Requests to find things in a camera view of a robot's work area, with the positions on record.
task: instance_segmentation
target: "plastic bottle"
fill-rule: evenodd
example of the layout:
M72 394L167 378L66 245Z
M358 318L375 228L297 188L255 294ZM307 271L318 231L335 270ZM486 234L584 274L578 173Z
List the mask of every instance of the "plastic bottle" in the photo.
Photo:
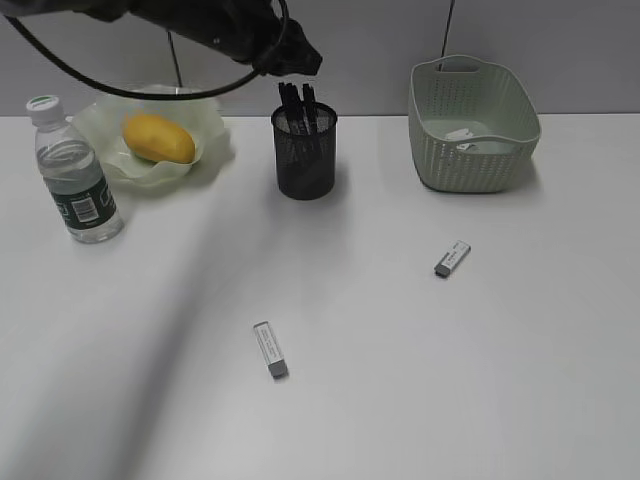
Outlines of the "plastic bottle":
M27 103L36 133L38 169L67 229L79 242L98 243L117 235L124 223L91 145L67 122L58 97Z

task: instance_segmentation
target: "yellow fruit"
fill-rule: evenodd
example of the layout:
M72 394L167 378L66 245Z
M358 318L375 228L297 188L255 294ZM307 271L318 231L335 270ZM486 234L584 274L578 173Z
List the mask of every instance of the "yellow fruit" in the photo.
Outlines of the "yellow fruit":
M128 118L122 136L133 153L152 162L191 163L196 155L191 135L161 115Z

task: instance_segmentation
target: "black mesh pen holder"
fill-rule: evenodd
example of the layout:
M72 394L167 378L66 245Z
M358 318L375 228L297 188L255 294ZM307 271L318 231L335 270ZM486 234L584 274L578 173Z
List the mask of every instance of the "black mesh pen holder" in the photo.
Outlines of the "black mesh pen holder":
M288 120L284 107L271 115L278 188L295 200L320 198L335 183L338 115L327 105L314 105L313 125Z

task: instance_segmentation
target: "bottle cap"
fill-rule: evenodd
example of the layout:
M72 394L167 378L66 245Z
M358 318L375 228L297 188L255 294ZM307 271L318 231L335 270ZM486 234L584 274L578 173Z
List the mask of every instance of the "bottle cap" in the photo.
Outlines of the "bottle cap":
M62 102L55 95L32 98L27 103L27 113L36 127L65 119Z

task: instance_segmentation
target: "light green basket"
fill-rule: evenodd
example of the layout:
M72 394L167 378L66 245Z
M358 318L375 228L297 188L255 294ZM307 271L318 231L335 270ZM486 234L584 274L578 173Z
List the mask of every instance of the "light green basket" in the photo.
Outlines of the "light green basket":
M446 139L461 129L469 129L473 138ZM509 69L451 55L413 68L409 137L418 175L428 187L498 192L531 158L540 122ZM461 150L465 144L472 146Z

